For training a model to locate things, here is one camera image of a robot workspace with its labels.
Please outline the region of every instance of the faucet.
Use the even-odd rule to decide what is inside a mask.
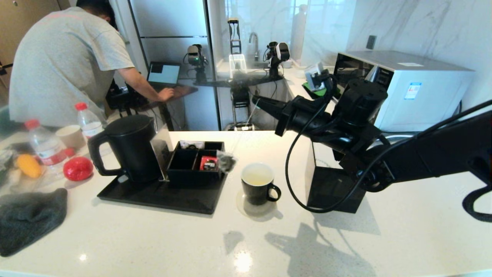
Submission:
[[[249,42],[251,43],[251,38],[254,36],[254,61],[257,62],[260,57],[260,51],[258,50],[258,34],[251,32],[249,35]]]

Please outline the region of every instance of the red package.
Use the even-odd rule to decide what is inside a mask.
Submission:
[[[86,157],[75,157],[63,165],[63,174],[70,181],[82,181],[92,176],[94,166]]]
[[[200,170],[216,171],[217,170],[217,157],[203,156],[200,163]]]

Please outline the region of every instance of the bottle cap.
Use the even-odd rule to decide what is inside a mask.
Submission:
[[[67,155],[68,158],[71,158],[75,156],[75,150],[73,148],[67,148],[65,149],[65,155]]]
[[[24,126],[28,129],[28,130],[32,130],[36,127],[39,127],[39,120],[37,119],[31,119],[31,120],[28,120],[24,123]]]
[[[75,108],[77,110],[85,110],[85,109],[87,109],[87,104],[84,102],[80,102],[80,103],[75,104]]]

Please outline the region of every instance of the kettle handle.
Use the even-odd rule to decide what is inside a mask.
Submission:
[[[87,143],[87,146],[89,147],[89,154],[91,155],[91,159],[94,163],[95,168],[102,176],[123,175],[124,170],[121,168],[112,170],[107,170],[104,168],[99,147],[105,142],[109,142],[109,138],[103,131],[91,137]]]

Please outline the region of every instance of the desk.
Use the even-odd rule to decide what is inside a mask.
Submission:
[[[106,202],[96,195],[113,179],[95,173],[68,191],[65,222],[33,245],[0,258],[0,276],[433,276],[492,271],[492,224],[461,207],[483,184],[459,173],[367,193],[356,214],[312,214],[290,196],[283,173],[294,132],[171,132],[179,139],[224,141],[239,158],[211,216]],[[301,137],[290,179],[306,199]],[[324,161],[336,164],[326,155]],[[241,168],[265,162],[282,191],[266,221],[236,208]],[[112,155],[104,157],[116,167]],[[46,190],[63,187],[63,181]],[[476,207],[491,212],[491,199]]]

